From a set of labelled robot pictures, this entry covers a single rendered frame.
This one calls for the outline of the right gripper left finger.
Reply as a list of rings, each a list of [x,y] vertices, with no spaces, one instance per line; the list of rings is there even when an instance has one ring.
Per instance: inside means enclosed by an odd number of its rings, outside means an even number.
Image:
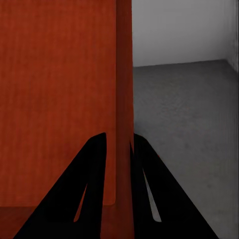
[[[100,239],[106,155],[106,133],[91,137],[13,239]]]

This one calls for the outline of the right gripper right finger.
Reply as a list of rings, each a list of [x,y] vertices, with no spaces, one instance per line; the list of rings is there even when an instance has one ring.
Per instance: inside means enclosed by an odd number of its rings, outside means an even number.
[[[219,239],[146,138],[130,145],[135,239]],[[152,217],[144,174],[161,222]]]

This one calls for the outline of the storage box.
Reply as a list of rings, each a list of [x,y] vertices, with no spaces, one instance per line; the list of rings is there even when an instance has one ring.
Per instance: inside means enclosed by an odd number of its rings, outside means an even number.
[[[132,1],[0,0],[0,239],[103,132],[100,239],[135,239]]]

